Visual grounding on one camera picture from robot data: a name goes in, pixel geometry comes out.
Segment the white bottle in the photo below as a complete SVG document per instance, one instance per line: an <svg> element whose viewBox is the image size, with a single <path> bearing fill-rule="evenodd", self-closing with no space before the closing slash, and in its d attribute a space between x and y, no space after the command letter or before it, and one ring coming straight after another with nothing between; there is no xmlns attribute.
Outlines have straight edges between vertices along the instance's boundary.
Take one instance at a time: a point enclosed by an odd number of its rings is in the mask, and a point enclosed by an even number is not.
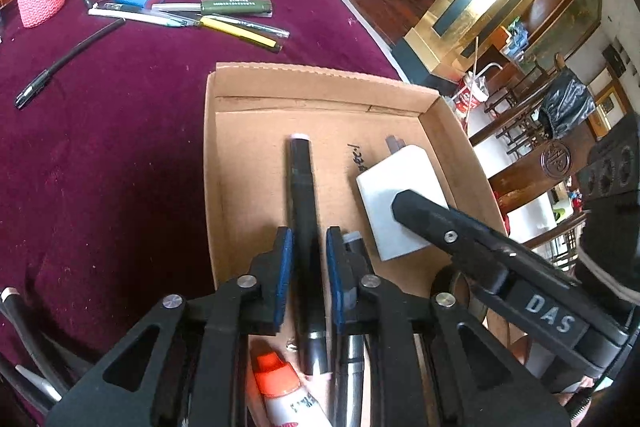
<svg viewBox="0 0 640 427"><path fill-rule="evenodd" d="M277 353L261 355L256 361L255 381L273 427L331 427L290 363L280 360Z"/></svg>

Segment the white block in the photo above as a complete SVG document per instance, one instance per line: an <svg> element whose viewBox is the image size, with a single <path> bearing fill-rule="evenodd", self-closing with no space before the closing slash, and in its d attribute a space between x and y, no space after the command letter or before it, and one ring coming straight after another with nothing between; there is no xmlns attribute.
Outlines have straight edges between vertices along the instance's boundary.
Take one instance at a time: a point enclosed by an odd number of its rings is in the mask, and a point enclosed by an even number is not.
<svg viewBox="0 0 640 427"><path fill-rule="evenodd" d="M360 174L356 181L382 261L429 246L423 238L400 225L391 211L396 194L403 190L414 190L449 208L424 149L416 145L403 147Z"/></svg>

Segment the black plastic bag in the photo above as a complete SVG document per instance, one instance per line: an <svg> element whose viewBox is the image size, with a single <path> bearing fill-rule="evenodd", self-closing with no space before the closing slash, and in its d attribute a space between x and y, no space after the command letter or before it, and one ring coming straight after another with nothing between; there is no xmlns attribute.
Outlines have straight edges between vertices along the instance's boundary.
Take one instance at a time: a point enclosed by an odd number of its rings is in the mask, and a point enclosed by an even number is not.
<svg viewBox="0 0 640 427"><path fill-rule="evenodd" d="M562 68L549 86L540 106L539 121L547 137L563 138L596 110L587 86L567 67Z"/></svg>

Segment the table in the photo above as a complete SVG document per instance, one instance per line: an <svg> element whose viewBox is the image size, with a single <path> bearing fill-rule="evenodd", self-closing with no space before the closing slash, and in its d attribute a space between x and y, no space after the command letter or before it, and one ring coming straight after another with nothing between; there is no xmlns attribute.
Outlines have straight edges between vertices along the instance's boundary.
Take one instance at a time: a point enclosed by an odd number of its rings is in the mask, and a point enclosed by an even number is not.
<svg viewBox="0 0 640 427"><path fill-rule="evenodd" d="M202 142L217 62L398 78L342 1L272 1L274 17L264 21L291 31L278 55L209 30L127 22L23 111L17 93L111 20L66 0L27 30L15 3L2 10L0 286L16 286L62 337L103 353L161 296L213 290ZM25 362L17 346L13 328L0 327L0 351Z"/></svg>

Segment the orange glue bottle cap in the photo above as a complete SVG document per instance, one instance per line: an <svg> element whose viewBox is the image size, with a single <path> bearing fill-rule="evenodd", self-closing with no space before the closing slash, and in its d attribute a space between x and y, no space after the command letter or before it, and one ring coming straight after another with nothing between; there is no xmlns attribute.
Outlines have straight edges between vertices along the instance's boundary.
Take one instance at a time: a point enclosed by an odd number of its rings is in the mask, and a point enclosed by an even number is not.
<svg viewBox="0 0 640 427"><path fill-rule="evenodd" d="M280 360L277 353L261 355L256 362L258 371L255 373L255 382L264 396L278 398L300 387L300 378L292 365Z"/></svg>

